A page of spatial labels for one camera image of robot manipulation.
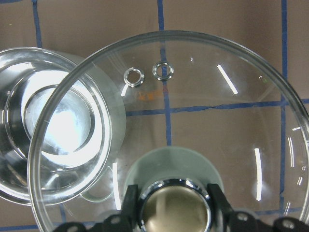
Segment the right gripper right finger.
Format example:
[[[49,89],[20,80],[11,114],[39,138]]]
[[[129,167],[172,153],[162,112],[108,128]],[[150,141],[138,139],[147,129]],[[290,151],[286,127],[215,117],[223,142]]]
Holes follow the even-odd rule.
[[[207,192],[212,205],[213,225],[217,232],[226,232],[233,208],[218,184],[208,184]]]

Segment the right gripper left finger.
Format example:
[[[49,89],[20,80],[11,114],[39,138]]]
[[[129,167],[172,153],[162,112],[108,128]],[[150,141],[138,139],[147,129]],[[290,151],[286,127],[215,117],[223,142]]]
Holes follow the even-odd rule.
[[[138,185],[128,185],[122,203],[123,232],[132,232],[141,228],[141,200]]]

